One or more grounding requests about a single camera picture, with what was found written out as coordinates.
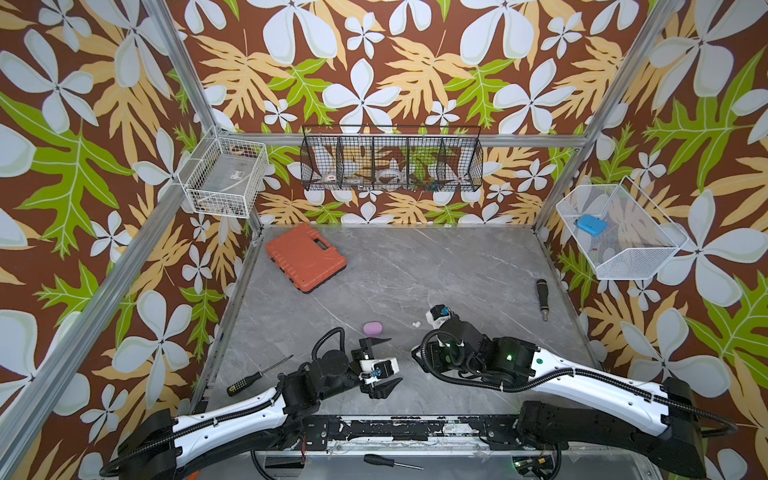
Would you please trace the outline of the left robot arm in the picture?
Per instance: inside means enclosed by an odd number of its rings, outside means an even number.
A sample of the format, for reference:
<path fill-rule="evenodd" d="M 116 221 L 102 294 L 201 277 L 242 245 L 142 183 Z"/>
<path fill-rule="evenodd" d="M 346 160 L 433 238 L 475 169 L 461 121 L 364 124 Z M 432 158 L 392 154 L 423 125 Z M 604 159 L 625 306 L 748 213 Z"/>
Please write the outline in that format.
<path fill-rule="evenodd" d="M 172 416 L 152 414 L 100 468 L 102 478 L 185 479 L 205 467 L 247 450 L 284 449 L 303 435 L 303 422 L 321 403 L 357 389 L 371 399 L 385 399 L 400 383 L 396 358 L 376 358 L 379 338 L 363 338 L 357 349 L 339 346 L 322 352 L 335 327 L 313 346 L 310 359 L 281 374 L 275 386 L 213 411 Z"/>

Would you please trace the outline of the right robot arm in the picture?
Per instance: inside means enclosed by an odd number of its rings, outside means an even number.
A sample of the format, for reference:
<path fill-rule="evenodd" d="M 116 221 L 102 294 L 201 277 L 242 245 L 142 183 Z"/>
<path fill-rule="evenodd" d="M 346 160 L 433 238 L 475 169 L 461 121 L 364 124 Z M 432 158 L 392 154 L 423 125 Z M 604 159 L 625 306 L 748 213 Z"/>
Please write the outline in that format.
<path fill-rule="evenodd" d="M 640 382 L 608 374 L 532 342 L 491 338 L 451 312 L 411 356 L 425 373 L 448 384 L 497 393 L 537 392 L 575 402 L 573 408 L 524 402 L 513 431 L 519 442 L 531 446 L 563 449 L 581 442 L 615 447 L 638 453 L 669 473 L 702 478 L 704 440 L 738 430 L 731 420 L 699 408 L 682 380 Z"/>

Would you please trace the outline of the purple earbud charging case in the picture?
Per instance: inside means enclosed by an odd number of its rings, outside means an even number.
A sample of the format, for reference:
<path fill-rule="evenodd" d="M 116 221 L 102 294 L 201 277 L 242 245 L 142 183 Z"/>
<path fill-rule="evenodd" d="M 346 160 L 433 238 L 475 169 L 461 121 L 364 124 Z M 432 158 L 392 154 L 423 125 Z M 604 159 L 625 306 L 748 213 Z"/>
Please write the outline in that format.
<path fill-rule="evenodd" d="M 367 337 L 378 337 L 383 333 L 383 325 L 378 321 L 367 322 L 363 325 L 363 333 Z"/>

